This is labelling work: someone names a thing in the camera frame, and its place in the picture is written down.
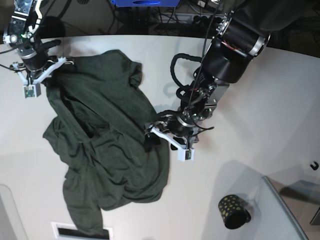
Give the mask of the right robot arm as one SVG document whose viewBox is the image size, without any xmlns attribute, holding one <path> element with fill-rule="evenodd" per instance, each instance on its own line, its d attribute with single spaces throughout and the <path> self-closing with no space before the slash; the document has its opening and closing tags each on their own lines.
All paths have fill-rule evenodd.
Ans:
<svg viewBox="0 0 320 240">
<path fill-rule="evenodd" d="M 1 54 L 17 52 L 22 62 L 14 62 L 8 69 L 19 75 L 24 86 L 40 84 L 61 66 L 74 64 L 72 58 L 48 54 L 49 49 L 62 41 L 42 42 L 40 29 L 45 17 L 41 7 L 41 0 L 15 0 L 13 14 L 3 33 L 3 43 L 11 49 Z"/>
</svg>

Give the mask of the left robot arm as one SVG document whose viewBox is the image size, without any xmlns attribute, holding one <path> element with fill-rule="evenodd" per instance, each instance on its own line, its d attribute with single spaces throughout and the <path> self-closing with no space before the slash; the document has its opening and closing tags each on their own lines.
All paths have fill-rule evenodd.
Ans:
<svg viewBox="0 0 320 240">
<path fill-rule="evenodd" d="M 190 150 L 205 128 L 200 122 L 210 118 L 217 107 L 216 90 L 237 83 L 249 63 L 267 46 L 273 32 L 288 27 L 316 6 L 316 0 L 221 0 L 221 15 L 210 18 L 206 35 L 212 38 L 201 56 L 176 54 L 170 64 L 175 83 L 178 59 L 198 62 L 191 84 L 178 83 L 178 110 L 157 114 L 145 125 L 145 148 L 150 150 L 162 139 L 176 148 Z"/>
</svg>

